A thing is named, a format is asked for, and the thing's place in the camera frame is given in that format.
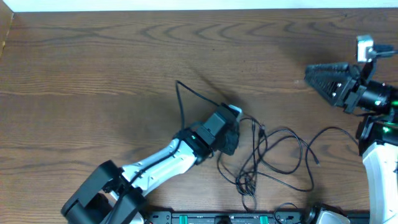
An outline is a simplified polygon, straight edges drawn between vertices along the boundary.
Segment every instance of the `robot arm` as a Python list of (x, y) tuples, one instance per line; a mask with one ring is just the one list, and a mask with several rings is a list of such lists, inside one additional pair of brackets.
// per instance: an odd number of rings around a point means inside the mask
[[(204, 124), (181, 130), (156, 154), (121, 168), (112, 161), (101, 164), (62, 207), (62, 215), (72, 224), (143, 224), (138, 211), (152, 190), (199, 165), (215, 150), (234, 153), (242, 114), (240, 108), (221, 104)], [(101, 190), (117, 200), (114, 206)]]
[(390, 45), (374, 45), (370, 35), (357, 39), (357, 65), (309, 65), (305, 80), (331, 105), (352, 113), (372, 111), (358, 126), (359, 155), (369, 183), (371, 223), (398, 223), (398, 90), (371, 80), (376, 60), (397, 53)]

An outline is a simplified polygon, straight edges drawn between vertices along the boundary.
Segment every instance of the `green light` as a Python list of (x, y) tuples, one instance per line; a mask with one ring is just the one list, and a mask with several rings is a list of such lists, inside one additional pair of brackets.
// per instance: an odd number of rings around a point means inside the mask
[(387, 132), (391, 131), (391, 129), (389, 129), (387, 127), (383, 127), (383, 131), (384, 131), (384, 133), (387, 133)]

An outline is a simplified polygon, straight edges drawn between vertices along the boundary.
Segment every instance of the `robotic arm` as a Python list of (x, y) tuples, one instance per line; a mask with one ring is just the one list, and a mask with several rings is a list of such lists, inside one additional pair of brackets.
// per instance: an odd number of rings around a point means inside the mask
[[(234, 154), (242, 114), (238, 107), (221, 104), (204, 124), (181, 130), (167, 147), (142, 161), (120, 168), (104, 162), (62, 207), (62, 215), (72, 224), (143, 224), (138, 211), (152, 190), (199, 165), (215, 150)], [(101, 190), (117, 200), (114, 206)]]
[(305, 80), (331, 105), (364, 115), (356, 138), (369, 183), (371, 223), (398, 223), (398, 90), (372, 79), (377, 59), (398, 53), (390, 45), (374, 45), (370, 35), (357, 39), (357, 65), (309, 65)]

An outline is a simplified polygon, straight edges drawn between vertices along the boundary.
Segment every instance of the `tabletop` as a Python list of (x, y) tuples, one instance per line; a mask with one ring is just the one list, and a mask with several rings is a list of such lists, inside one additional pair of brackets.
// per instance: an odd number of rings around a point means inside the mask
[[(397, 46), (397, 30), (398, 9), (18, 13), (0, 59), (0, 222), (65, 223), (62, 205), (98, 165), (130, 164), (165, 147), (180, 128), (175, 80), (242, 108), (267, 132), (288, 127), (305, 141), (327, 126), (355, 134), (361, 118), (332, 108), (307, 86), (305, 67), (355, 63), (357, 35)], [(375, 79), (397, 85), (397, 70), (398, 57), (380, 60)], [(187, 124), (214, 112), (181, 92)], [(251, 125), (243, 123), (235, 155), (223, 157), (232, 173), (251, 153), (251, 141)], [(357, 146), (329, 131), (312, 149), (321, 165), (309, 159), (314, 190), (259, 177), (257, 209), (324, 202), (369, 210)], [(289, 170), (299, 156), (291, 139), (265, 159)], [(291, 175), (259, 170), (310, 187), (304, 163)], [(175, 211), (244, 211), (214, 158), (147, 199)]]

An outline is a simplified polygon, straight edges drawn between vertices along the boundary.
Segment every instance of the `white wall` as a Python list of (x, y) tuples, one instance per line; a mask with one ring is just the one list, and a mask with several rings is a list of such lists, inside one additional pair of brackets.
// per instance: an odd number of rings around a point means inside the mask
[(3, 0), (14, 12), (398, 7), (398, 0)]

